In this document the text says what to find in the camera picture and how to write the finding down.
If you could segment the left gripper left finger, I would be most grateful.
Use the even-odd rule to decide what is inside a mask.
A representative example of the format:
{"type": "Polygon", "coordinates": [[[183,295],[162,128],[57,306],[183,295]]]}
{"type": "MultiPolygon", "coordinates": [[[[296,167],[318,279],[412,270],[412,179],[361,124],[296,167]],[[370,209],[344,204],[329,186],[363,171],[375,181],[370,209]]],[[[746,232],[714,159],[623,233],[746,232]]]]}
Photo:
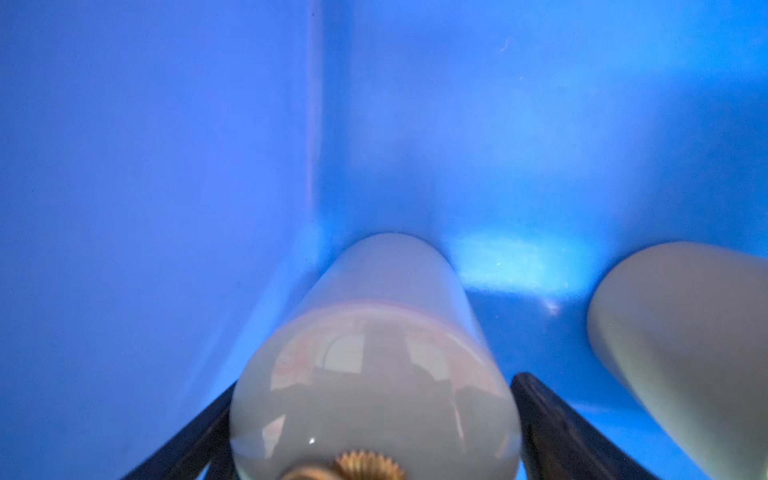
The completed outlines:
{"type": "Polygon", "coordinates": [[[230,408],[236,382],[124,479],[236,479],[230,408]]]}

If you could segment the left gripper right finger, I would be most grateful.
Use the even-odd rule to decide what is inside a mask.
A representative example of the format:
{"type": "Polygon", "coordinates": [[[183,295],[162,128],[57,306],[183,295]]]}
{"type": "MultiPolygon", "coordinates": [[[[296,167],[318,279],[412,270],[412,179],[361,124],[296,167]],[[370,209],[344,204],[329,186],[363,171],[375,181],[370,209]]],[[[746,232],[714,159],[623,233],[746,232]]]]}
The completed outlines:
{"type": "Polygon", "coordinates": [[[510,385],[529,479],[652,480],[655,475],[528,372],[510,385]]]}

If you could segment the blue plastic basket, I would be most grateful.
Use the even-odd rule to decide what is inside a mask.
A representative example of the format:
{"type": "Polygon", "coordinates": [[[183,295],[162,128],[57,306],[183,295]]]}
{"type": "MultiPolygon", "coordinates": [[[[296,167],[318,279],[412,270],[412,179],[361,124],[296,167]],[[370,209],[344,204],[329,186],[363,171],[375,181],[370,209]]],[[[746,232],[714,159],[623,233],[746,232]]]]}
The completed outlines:
{"type": "Polygon", "coordinates": [[[702,478],[586,313],[647,246],[766,255],[766,3],[3,2],[2,477],[123,477],[379,232],[505,377],[702,478]]]}

